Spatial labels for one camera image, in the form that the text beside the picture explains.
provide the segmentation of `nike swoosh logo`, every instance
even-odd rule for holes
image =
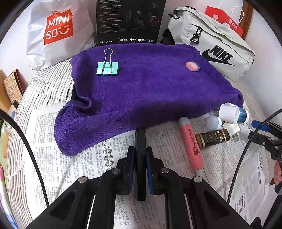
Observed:
[[[202,57],[205,58],[207,61],[212,61],[212,62],[217,62],[217,63],[221,63],[221,64],[228,64],[228,65],[235,66],[234,64],[230,64],[230,63],[228,63],[228,62],[226,62],[226,61],[223,61],[223,60],[219,60],[219,59],[210,57],[210,56],[208,55],[209,50],[210,50],[210,49],[208,49],[208,50],[206,50],[206,51],[204,51],[204,52],[202,53]]]

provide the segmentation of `teal binder clip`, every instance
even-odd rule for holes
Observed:
[[[104,62],[99,62],[98,67],[97,67],[97,73],[96,75],[101,76],[109,76],[109,75],[114,75],[116,76],[118,74],[118,62],[112,62],[112,53],[114,52],[112,49],[110,49],[112,52],[110,54],[110,62],[106,62],[107,54],[106,50],[104,50],[105,53],[105,60]]]

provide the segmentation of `mattress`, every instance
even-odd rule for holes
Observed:
[[[33,110],[62,103],[71,98],[73,80],[69,60],[37,72],[27,87],[15,116],[15,121],[24,134]],[[251,96],[246,85],[241,81],[231,82],[231,84],[242,92],[253,118],[264,120],[265,116],[260,106]],[[22,140],[12,129],[7,150],[6,186],[19,228],[25,228],[32,221],[26,197],[28,177],[25,176],[22,161],[24,147]]]

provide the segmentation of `towel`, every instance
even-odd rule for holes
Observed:
[[[96,75],[106,48],[114,50],[117,76]],[[200,71],[188,70],[187,61],[196,62]],[[67,156],[137,127],[199,117],[226,102],[243,106],[242,94],[189,45],[107,45],[85,50],[70,63],[80,99],[64,106],[54,127]]]

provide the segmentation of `striped fabric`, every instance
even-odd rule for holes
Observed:
[[[15,117],[24,134],[33,110],[64,102],[69,97],[73,86],[69,60],[38,71],[27,87]],[[22,161],[24,147],[21,138],[12,129],[7,150],[5,180],[11,208],[19,228],[26,228],[32,221],[26,199],[26,177]]]

